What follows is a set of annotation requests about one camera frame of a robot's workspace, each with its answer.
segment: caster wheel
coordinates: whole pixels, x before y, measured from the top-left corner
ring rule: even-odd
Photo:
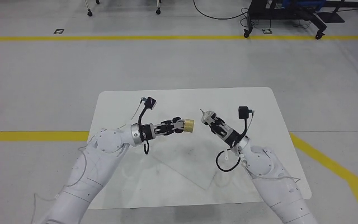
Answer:
[[[319,39],[321,39],[323,36],[325,36],[324,33],[320,32],[320,31],[317,31],[317,34],[315,35],[315,39],[316,39],[316,40],[319,40]]]

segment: black cable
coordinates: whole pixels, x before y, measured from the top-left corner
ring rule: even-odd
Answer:
[[[244,16],[244,18],[242,18],[242,19],[240,20],[240,24],[241,24],[241,26],[243,26],[243,27],[245,27],[245,28],[248,28],[248,26],[245,26],[244,24],[242,24],[242,21],[243,21],[243,20],[247,20],[247,17],[246,17],[245,14],[248,14],[248,8],[241,8],[241,13],[242,13],[242,15]],[[254,25],[255,25],[255,23],[254,23],[253,21],[251,21],[251,20],[250,20],[250,23],[251,23],[251,26],[254,26]]]
[[[142,132],[142,117],[145,113],[145,111],[148,109],[148,107],[145,107],[142,112],[140,113],[139,117],[138,117],[138,129],[139,129],[139,134],[140,134],[140,139],[142,141],[146,141],[147,145],[148,145],[148,149],[147,149],[147,146],[144,144],[143,147],[144,147],[144,153],[147,155],[149,153],[149,142],[148,140],[146,140],[146,136],[143,136],[143,132]]]
[[[223,152],[225,152],[225,150],[219,152],[219,154],[217,155],[216,160],[215,160],[216,165],[217,165],[217,167],[219,168],[219,170],[221,170],[222,172],[230,172],[230,171],[232,171],[233,169],[235,169],[235,168],[239,165],[241,158],[239,157],[239,160],[237,161],[237,163],[236,163],[233,167],[231,167],[231,168],[228,169],[228,170],[224,170],[223,168],[220,167],[220,165],[219,165],[219,163],[218,163],[219,156],[220,156]]]
[[[247,133],[247,119],[245,119],[245,130],[244,130],[244,132],[238,137],[238,139],[235,140],[235,142],[233,143],[232,147],[236,146],[236,145],[245,137],[246,133]],[[228,170],[224,170],[223,168],[220,167],[220,165],[219,165],[219,163],[218,163],[218,159],[219,159],[220,155],[223,154],[223,152],[225,152],[225,150],[219,152],[219,154],[216,156],[216,159],[215,159],[216,166],[217,166],[217,167],[219,168],[219,170],[221,170],[222,172],[230,172],[230,171],[232,171],[233,169],[235,169],[235,168],[239,165],[239,163],[240,163],[240,161],[241,161],[241,158],[239,157],[237,163],[236,163],[233,167],[231,167],[231,168],[228,169]]]
[[[212,16],[208,16],[208,15],[206,15],[206,14],[204,14],[204,13],[202,13],[198,8],[197,8],[197,6],[196,6],[196,4],[195,4],[195,0],[192,0],[192,2],[194,3],[194,7],[195,7],[195,9],[200,13],[200,14],[202,14],[203,16],[206,16],[207,18],[213,18],[213,19],[215,19],[215,20],[232,20],[233,18],[237,18],[237,17],[240,17],[240,16],[242,16],[242,15],[244,15],[245,13],[241,13],[240,15],[237,15],[237,16],[233,16],[233,17],[228,17],[228,18],[217,18],[217,17],[212,17]]]
[[[149,153],[149,142],[147,140],[145,140],[147,142],[147,145],[148,145],[148,150],[144,144],[144,153],[147,155]]]

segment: metal stand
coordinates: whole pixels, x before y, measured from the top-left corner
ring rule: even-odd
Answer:
[[[86,6],[87,6],[87,16],[93,16],[93,13],[91,12],[91,9],[90,9],[90,7],[89,7],[89,5],[88,5],[88,2],[87,2],[87,0],[84,0],[84,2],[86,3]]]
[[[161,14],[161,3],[162,3],[162,0],[157,0],[157,10],[156,10],[157,15]]]
[[[273,0],[270,8],[266,8],[267,0],[252,0],[246,14],[247,27],[244,37],[248,38],[252,32],[251,20],[304,20],[311,21],[317,28],[315,38],[319,40],[324,36],[327,26],[317,18],[309,9],[292,5],[290,8],[275,8],[277,0]]]
[[[327,24],[337,24],[337,23],[343,23],[345,22],[344,19],[342,19],[341,16],[337,14],[337,11],[343,6],[343,3],[345,0],[341,0],[339,5],[335,8],[333,12],[319,12],[317,15],[321,20]]]
[[[88,5],[87,0],[84,0],[84,2],[86,3],[87,6],[87,15],[88,16],[93,16],[93,13],[91,12],[90,6]],[[162,0],[157,0],[157,10],[156,10],[156,14],[161,14],[161,3]]]

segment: power cord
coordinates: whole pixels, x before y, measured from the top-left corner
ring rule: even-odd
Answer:
[[[213,16],[208,16],[208,15],[202,13],[202,12],[197,8],[196,3],[195,3],[195,0],[192,0],[192,2],[194,3],[195,9],[196,9],[200,14],[202,14],[203,16],[205,16],[205,17],[207,17],[207,18],[213,18],[213,19],[215,19],[215,20],[232,20],[233,18],[238,18],[238,17],[240,17],[240,16],[243,16],[243,15],[246,13],[246,12],[244,12],[244,13],[241,13],[240,15],[233,16],[233,17],[228,17],[228,18],[217,18],[217,17],[213,17]]]
[[[296,180],[295,183],[299,182],[301,178],[294,178],[293,176],[279,176],[278,178],[264,178],[263,176],[257,176],[249,171],[249,169],[245,166],[245,169],[249,172],[249,174],[255,176],[256,178],[266,179],[266,180],[281,180],[281,179],[293,179]]]
[[[245,27],[245,28],[248,28],[248,26],[245,26],[244,24],[242,24],[242,21],[247,19],[247,16],[246,16],[246,15],[248,14],[248,8],[241,8],[241,13],[242,13],[242,15],[244,16],[244,18],[242,18],[242,19],[240,20],[240,24],[241,24],[241,26],[243,26],[243,27]],[[255,23],[254,23],[253,21],[250,20],[250,22],[251,22],[251,26],[254,26],[254,25],[255,25]]]
[[[139,109],[140,105],[142,104],[142,101],[143,101],[143,100],[140,101],[140,103],[139,103],[139,105],[138,105],[138,107],[137,107],[135,113],[133,114],[133,116],[131,117],[130,120],[132,120],[132,119],[134,118],[134,116],[137,114],[138,109]],[[54,201],[54,200],[57,199],[57,197],[60,195],[60,193],[62,192],[62,190],[63,190],[65,187],[75,186],[75,185],[83,178],[84,173],[86,172],[86,168],[87,168],[87,157],[86,157],[86,155],[84,154],[83,150],[81,150],[81,149],[86,148],[86,147],[88,146],[88,144],[93,140],[93,138],[94,138],[94,136],[92,136],[92,138],[88,141],[88,143],[87,143],[85,146],[81,146],[81,147],[77,148],[77,150],[80,151],[80,152],[82,153],[82,155],[84,156],[84,169],[83,169],[83,172],[82,172],[81,177],[80,177],[75,183],[69,184],[69,185],[63,185],[62,188],[61,188],[61,190],[57,193],[57,195],[56,195],[54,198],[51,198],[51,199],[43,198],[43,197],[41,197],[38,193],[34,193],[34,211],[33,211],[33,213],[32,213],[31,224],[33,224],[33,222],[34,222],[34,217],[35,217],[35,213],[36,213],[36,197],[38,197],[39,199],[44,200],[44,201],[46,201],[46,202]],[[120,150],[120,149],[122,149],[122,150],[121,150],[121,152],[120,152],[118,155],[120,155],[120,154],[123,152],[124,147],[121,147],[121,148],[119,148],[118,150]]]
[[[250,120],[250,123],[249,123],[248,126],[247,126],[247,119],[244,120],[244,121],[245,121],[245,130],[244,130],[244,132],[241,134],[240,139],[236,139],[236,141],[233,143],[234,146],[233,146],[232,148],[227,149],[227,151],[231,151],[232,149],[234,149],[235,147],[237,147],[237,144],[241,141],[241,139],[242,139],[243,137],[245,137],[245,135],[246,135],[248,129],[250,128],[250,125],[251,125],[251,122],[252,122],[252,119],[253,119],[253,115],[254,115],[254,113],[252,113],[251,120]],[[238,161],[236,162],[236,164],[235,164],[233,167],[231,167],[231,168],[228,169],[228,170],[224,170],[223,168],[221,168],[220,165],[219,165],[219,163],[218,163],[218,160],[219,160],[220,155],[223,154],[224,152],[225,152],[225,150],[222,150],[221,152],[218,153],[218,155],[216,156],[216,159],[215,159],[215,163],[216,163],[216,166],[218,167],[218,169],[221,170],[222,172],[230,172],[230,171],[232,171],[233,169],[235,169],[235,168],[239,165],[239,163],[240,163],[240,161],[241,161],[241,158],[240,158],[240,150],[237,149],[237,153],[239,154],[239,159],[238,159]]]

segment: cart wheel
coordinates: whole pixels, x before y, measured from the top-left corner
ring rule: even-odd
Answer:
[[[250,36],[250,33],[249,32],[244,32],[244,38],[248,38]]]
[[[317,34],[315,35],[315,39],[316,40],[319,40],[322,38],[322,36],[325,36],[324,33],[322,33],[321,31],[317,31]]]

